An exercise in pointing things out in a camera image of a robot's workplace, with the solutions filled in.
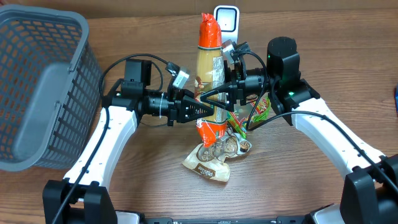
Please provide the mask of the orange pasta packet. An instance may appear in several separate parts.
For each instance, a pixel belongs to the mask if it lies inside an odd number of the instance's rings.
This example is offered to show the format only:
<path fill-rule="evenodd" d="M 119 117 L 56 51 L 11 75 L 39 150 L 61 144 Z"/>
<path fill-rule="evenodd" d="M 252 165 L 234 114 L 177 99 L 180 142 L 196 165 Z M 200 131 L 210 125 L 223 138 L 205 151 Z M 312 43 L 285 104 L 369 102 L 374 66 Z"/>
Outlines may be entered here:
<path fill-rule="evenodd" d="M 199 30 L 195 99 L 225 84 L 224 60 L 221 53 L 221 28 L 212 14 L 203 13 Z M 207 104 L 214 113 L 197 120 L 197 131 L 204 147 L 210 147 L 226 134 L 227 112 Z"/>

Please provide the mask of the green candy bag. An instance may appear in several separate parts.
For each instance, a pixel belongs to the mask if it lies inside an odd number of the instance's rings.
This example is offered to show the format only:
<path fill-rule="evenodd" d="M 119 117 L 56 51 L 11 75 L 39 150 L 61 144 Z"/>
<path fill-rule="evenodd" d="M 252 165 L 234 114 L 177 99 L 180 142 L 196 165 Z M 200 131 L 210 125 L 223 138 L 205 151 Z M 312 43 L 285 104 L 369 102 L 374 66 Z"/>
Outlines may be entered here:
<path fill-rule="evenodd" d="M 240 103 L 234 106 L 233 112 L 228 112 L 227 121 L 232 127 L 235 133 L 239 133 L 244 139 L 246 139 L 246 123 L 248 121 L 249 115 L 257 101 L 257 97 L 251 97 L 246 105 L 240 105 Z M 271 108 L 270 99 L 264 95 L 256 109 L 251 116 L 250 124 L 256 124 L 261 121 L 265 121 L 268 117 Z"/>

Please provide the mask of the white brown cookie bag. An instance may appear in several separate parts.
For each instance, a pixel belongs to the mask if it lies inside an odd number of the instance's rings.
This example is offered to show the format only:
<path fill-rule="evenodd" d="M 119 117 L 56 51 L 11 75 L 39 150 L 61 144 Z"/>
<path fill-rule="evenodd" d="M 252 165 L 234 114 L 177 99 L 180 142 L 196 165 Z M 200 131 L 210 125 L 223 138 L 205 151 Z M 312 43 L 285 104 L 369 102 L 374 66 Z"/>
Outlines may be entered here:
<path fill-rule="evenodd" d="M 199 144 L 182 165 L 204 178 L 227 182 L 231 171 L 225 160 L 244 156 L 251 148 L 252 144 L 248 140 L 229 128 L 228 132 L 211 146 Z"/>

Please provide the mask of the blue packet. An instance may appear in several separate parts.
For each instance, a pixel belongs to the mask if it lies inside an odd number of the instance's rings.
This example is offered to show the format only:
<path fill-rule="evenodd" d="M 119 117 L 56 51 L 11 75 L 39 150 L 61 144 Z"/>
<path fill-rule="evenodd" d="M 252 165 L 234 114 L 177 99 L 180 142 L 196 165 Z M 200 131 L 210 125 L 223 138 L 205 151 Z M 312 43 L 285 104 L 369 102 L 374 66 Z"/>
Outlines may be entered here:
<path fill-rule="evenodd" d="M 396 113 L 398 115 L 398 86 L 396 86 L 395 88 L 394 99 L 395 99 Z"/>

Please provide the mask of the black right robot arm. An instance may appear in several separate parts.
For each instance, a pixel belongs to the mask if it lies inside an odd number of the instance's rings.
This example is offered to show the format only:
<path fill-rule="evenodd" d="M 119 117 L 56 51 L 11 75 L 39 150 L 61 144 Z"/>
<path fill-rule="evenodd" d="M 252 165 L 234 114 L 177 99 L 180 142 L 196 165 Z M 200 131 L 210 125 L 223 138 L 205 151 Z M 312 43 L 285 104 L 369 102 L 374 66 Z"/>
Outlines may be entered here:
<path fill-rule="evenodd" d="M 272 39 L 261 68 L 252 70 L 247 70 L 243 61 L 250 53 L 247 44 L 226 41 L 222 51 L 234 68 L 226 70 L 226 83 L 202 93 L 201 101 L 232 111 L 250 95 L 267 94 L 275 118 L 284 118 L 309 137 L 344 179 L 340 203 L 285 217 L 283 223 L 397 222 L 397 156 L 388 157 L 365 143 L 332 113 L 301 77 L 294 39 Z"/>

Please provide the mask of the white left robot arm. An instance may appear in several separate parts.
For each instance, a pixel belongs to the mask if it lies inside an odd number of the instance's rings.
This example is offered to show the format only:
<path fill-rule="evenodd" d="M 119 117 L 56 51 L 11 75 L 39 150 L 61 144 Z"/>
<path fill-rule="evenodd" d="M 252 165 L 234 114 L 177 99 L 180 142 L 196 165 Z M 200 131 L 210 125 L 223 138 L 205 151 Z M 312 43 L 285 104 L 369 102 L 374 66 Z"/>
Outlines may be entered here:
<path fill-rule="evenodd" d="M 121 153 L 145 114 L 166 117 L 168 126 L 211 116 L 214 110 L 184 89 L 189 74 L 167 62 L 172 75 L 167 92 L 149 90 L 155 63 L 124 58 L 124 77 L 107 94 L 96 129 L 63 180 L 50 180 L 43 191 L 46 223 L 145 223 L 143 214 L 116 210 L 108 188 Z"/>

